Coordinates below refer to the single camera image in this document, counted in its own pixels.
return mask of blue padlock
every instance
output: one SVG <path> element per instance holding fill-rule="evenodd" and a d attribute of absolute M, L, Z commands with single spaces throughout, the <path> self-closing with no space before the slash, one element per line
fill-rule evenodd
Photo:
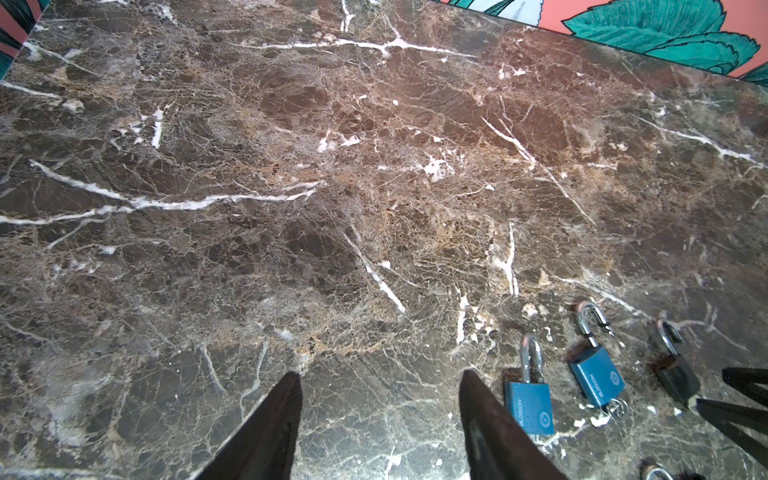
<path fill-rule="evenodd" d="M 626 402 L 616 400 L 616 397 L 624 390 L 624 379 L 616 370 L 616 366 L 608 356 L 605 347 L 598 345 L 594 339 L 594 334 L 589 330 L 587 324 L 587 312 L 589 311 L 593 312 L 600 326 L 615 336 L 611 324 L 605 319 L 605 315 L 597 305 L 587 300 L 579 303 L 576 306 L 576 320 L 581 332 L 589 339 L 590 347 L 571 362 L 571 370 L 576 375 L 576 379 L 590 403 L 603 408 L 604 411 L 604 407 L 609 403 L 623 404 L 626 409 Z"/>
<path fill-rule="evenodd" d="M 538 371 L 541 383 L 531 383 L 531 361 Z M 549 385 L 544 382 L 541 345 L 530 333 L 523 335 L 520 342 L 520 365 L 522 383 L 504 382 L 504 399 L 507 411 L 529 435 L 554 435 L 552 398 Z"/>

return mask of teal leaf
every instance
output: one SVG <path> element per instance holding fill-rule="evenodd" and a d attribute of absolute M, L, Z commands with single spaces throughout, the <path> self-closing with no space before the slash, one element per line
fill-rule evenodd
<path fill-rule="evenodd" d="M 0 80 L 5 76 L 5 72 L 11 67 L 13 57 L 0 52 Z"/>
<path fill-rule="evenodd" d="M 757 42 L 746 35 L 719 31 L 675 38 L 645 53 L 651 57 L 727 74 L 747 63 L 758 50 L 760 46 Z"/>
<path fill-rule="evenodd" d="M 451 0 L 448 2 L 449 5 L 455 5 L 460 8 L 469 8 L 470 5 L 472 5 L 472 2 L 474 0 Z"/>
<path fill-rule="evenodd" d="M 563 24 L 579 38 L 643 52 L 673 38 L 719 31 L 724 20 L 720 0 L 614 0 Z"/>
<path fill-rule="evenodd" d="M 493 5 L 491 8 L 487 8 L 483 13 L 498 17 L 498 14 L 502 13 L 504 9 L 507 8 L 509 4 L 514 1 L 515 0 L 501 0 L 499 3 L 497 3 L 496 5 Z"/>
<path fill-rule="evenodd" d="M 739 78 L 768 87 L 768 61 L 759 67 L 753 68 Z"/>

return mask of brown marble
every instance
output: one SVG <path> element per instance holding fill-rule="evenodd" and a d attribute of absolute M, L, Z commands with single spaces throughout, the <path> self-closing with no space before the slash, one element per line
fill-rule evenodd
<path fill-rule="evenodd" d="M 658 316 L 707 398 L 768 364 L 756 85 L 407 0 L 58 2 L 30 42 L 0 88 L 4 478 L 187 478 L 288 370 L 294 478 L 467 478 L 460 374 L 501 398 L 523 332 L 570 478 L 768 478 L 649 369 Z M 584 297 L 607 424 L 566 363 Z"/>

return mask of silver shackle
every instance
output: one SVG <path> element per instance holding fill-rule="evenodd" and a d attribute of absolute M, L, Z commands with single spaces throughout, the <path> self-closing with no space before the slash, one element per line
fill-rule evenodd
<path fill-rule="evenodd" d="M 664 319 L 657 320 L 656 327 L 659 329 L 659 334 L 661 335 L 661 339 L 664 341 L 664 345 L 667 346 L 667 349 L 670 351 L 672 356 L 679 356 L 680 354 L 677 353 L 677 350 L 674 348 L 672 342 L 667 336 L 667 331 L 672 334 L 672 340 L 674 340 L 676 343 L 683 342 L 683 337 L 680 335 L 680 332 L 677 331 L 677 329 L 674 327 L 674 325 L 672 325 L 670 321 Z"/>
<path fill-rule="evenodd" d="M 522 369 L 523 383 L 531 383 L 531 364 L 538 370 L 539 378 L 544 383 L 544 357 L 541 354 L 541 345 L 536 337 L 530 333 L 523 335 L 520 340 L 520 368 Z"/>
<path fill-rule="evenodd" d="M 643 475 L 641 480 L 656 480 L 662 478 L 663 480 L 674 480 L 672 475 L 659 465 L 649 465 L 643 469 Z"/>
<path fill-rule="evenodd" d="M 597 305 L 595 305 L 593 302 L 590 302 L 589 300 L 579 302 L 579 304 L 576 306 L 576 321 L 578 322 L 578 327 L 581 329 L 581 332 L 589 339 L 590 345 L 592 345 L 594 348 L 597 348 L 598 341 L 594 339 L 594 334 L 589 330 L 589 323 L 587 321 L 588 312 L 590 311 L 592 312 L 591 316 L 597 319 L 598 325 L 603 327 L 608 332 L 608 334 L 613 336 L 616 336 L 616 334 L 611 328 L 611 322 L 605 318 L 602 310 L 600 310 Z"/>

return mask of black padlock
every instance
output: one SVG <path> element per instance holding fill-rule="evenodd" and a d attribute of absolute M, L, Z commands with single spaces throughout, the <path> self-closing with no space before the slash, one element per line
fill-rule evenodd
<path fill-rule="evenodd" d="M 643 472 L 640 478 L 641 480 L 674 480 L 674 477 L 666 468 L 653 463 L 646 465 L 646 467 L 643 468 Z M 678 478 L 680 480 L 707 480 L 705 477 L 698 475 L 697 473 L 683 473 Z"/>
<path fill-rule="evenodd" d="M 667 330 L 669 330 L 672 338 L 677 343 L 682 343 L 683 337 L 680 336 L 680 332 L 671 323 L 664 319 L 659 319 L 656 322 L 656 327 L 659 329 L 664 345 L 667 346 L 671 354 L 654 367 L 656 376 L 659 377 L 661 384 L 664 385 L 667 393 L 673 399 L 687 404 L 688 399 L 699 392 L 701 383 L 696 377 L 694 370 L 688 365 L 688 362 L 672 346 L 672 342 L 667 337 Z"/>

